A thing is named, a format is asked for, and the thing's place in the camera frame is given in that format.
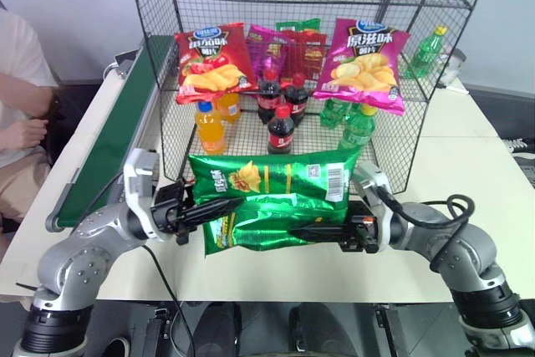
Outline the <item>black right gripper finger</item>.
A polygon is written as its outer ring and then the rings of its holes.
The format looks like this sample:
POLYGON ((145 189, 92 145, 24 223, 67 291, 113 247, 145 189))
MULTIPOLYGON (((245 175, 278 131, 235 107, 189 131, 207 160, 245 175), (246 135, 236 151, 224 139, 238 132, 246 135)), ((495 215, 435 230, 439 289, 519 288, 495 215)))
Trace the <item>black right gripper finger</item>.
POLYGON ((344 238, 342 226, 307 225, 291 229, 289 233, 306 242, 342 242, 344 238))

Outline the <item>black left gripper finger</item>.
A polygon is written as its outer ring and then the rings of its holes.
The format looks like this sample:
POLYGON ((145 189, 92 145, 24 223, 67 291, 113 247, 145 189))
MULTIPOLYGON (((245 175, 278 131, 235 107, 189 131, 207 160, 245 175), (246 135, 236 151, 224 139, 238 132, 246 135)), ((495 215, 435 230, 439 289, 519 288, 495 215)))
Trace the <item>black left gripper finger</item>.
POLYGON ((183 212, 185 222, 211 222, 224 217, 243 204, 242 197, 218 197, 183 212))

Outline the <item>person's hand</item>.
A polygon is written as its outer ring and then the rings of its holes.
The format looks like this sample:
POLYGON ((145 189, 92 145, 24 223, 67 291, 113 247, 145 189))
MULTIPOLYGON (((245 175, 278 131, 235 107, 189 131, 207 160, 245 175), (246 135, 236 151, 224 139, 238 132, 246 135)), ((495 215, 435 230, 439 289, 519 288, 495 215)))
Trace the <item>person's hand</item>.
POLYGON ((47 134, 47 120, 24 120, 1 130, 1 150, 26 150, 41 143, 47 134))

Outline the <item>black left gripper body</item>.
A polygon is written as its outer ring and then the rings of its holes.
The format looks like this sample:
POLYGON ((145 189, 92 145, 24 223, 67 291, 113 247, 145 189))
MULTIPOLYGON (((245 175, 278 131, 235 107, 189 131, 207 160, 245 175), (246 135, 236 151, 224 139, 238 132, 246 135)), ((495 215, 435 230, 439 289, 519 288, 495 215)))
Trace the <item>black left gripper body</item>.
POLYGON ((189 242, 189 233, 199 225, 195 217, 193 183, 179 180, 155 191, 154 204, 150 208, 160 232, 176 236, 178 245, 189 242))

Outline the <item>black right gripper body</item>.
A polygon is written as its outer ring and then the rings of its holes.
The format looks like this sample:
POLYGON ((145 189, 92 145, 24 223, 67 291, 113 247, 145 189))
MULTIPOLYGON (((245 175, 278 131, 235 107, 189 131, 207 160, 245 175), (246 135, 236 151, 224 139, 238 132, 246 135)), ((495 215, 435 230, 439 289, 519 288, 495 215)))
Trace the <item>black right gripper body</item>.
POLYGON ((378 223, 363 201, 350 201, 339 246, 343 252, 377 253, 378 223))

